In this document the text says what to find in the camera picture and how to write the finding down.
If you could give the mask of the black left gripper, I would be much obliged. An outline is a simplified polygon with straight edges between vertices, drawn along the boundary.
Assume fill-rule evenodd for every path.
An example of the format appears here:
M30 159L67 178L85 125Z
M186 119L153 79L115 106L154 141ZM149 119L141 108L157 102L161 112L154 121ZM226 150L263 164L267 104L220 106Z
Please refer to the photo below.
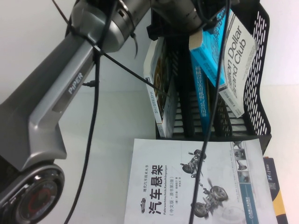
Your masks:
M213 14L213 7L209 0L196 0L195 7L201 21L205 24L203 29L212 29L217 24L217 16Z

